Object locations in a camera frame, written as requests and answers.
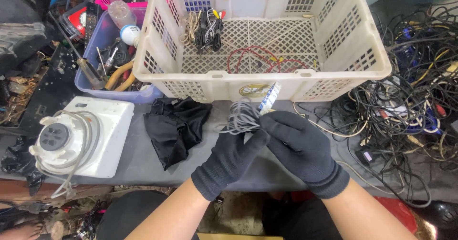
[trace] gray work table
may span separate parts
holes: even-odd
[[[79,184],[125,184],[125,185],[154,185],[154,186],[179,186],[191,176],[194,169],[207,160],[211,153],[211,148],[215,145],[218,133],[216,126],[224,123],[229,114],[229,106],[232,102],[215,101],[208,121],[203,126],[203,141],[189,151],[189,156],[185,161],[171,166],[167,171],[163,167],[156,155],[151,141],[146,134],[143,122],[143,114],[148,112],[149,105],[136,105],[134,116],[129,127],[127,139],[119,161],[116,175],[110,179],[91,178],[75,176],[72,181]],[[327,106],[328,102],[310,102],[305,104],[309,109],[317,106]],[[273,109],[293,110],[292,102],[277,101]],[[315,121],[316,117],[311,114],[310,119]],[[352,151],[359,148],[359,138],[350,138],[349,146]],[[344,161],[352,166],[370,184],[378,186],[383,190],[382,184],[363,170],[350,155],[347,149],[347,141],[337,142],[331,138],[332,157],[337,161]],[[414,172],[428,183],[435,200],[458,201],[458,172],[444,172],[435,163],[420,163],[425,161],[425,157],[413,155],[410,163]],[[393,195],[383,193],[370,187],[358,178],[347,166],[343,166],[350,176],[362,185],[370,194],[374,196],[393,197]],[[396,187],[400,185],[395,175],[385,177],[386,181]],[[18,176],[5,174],[0,171],[0,178],[20,179]],[[58,183],[54,179],[47,179],[47,182]],[[304,190],[306,185],[297,177],[289,173],[277,158],[264,148],[249,167],[245,175],[236,183],[230,184],[227,190],[237,191],[280,191],[280,190]],[[422,190],[421,184],[414,182],[413,189],[416,199],[425,199],[426,193]]]

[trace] foot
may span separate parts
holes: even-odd
[[[43,232],[43,222],[31,220],[0,233],[0,240],[35,240]]]

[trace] plastic bag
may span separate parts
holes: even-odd
[[[35,157],[28,152],[29,146],[36,141],[36,138],[17,137],[16,144],[6,149],[6,155],[1,161],[3,172],[19,174],[26,178],[30,196],[38,192],[46,177],[35,167]]]

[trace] screwdriver handle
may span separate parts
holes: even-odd
[[[85,59],[77,59],[77,64],[80,66],[83,73],[89,79],[89,82],[96,90],[103,89],[105,87],[105,81],[102,77],[95,71],[94,67]]]

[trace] screwdriver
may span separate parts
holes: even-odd
[[[83,73],[89,79],[89,82],[91,83],[91,85],[96,90],[103,89],[105,87],[105,81],[95,71],[95,69],[91,65],[91,63],[89,63],[89,61],[87,59],[83,59],[80,56],[80,54],[78,53],[77,49],[75,49],[75,46],[73,46],[72,41],[68,38],[68,36],[65,34],[64,30],[60,27],[59,22],[54,18],[53,14],[51,12],[49,12],[49,15],[54,20],[54,23],[56,23],[56,26],[59,28],[60,32],[64,35],[64,37],[67,40],[68,44],[70,45],[70,47],[73,49],[73,51],[77,55],[77,58],[78,58],[77,59],[77,64],[78,64],[78,66],[80,66],[80,68],[83,71]]]

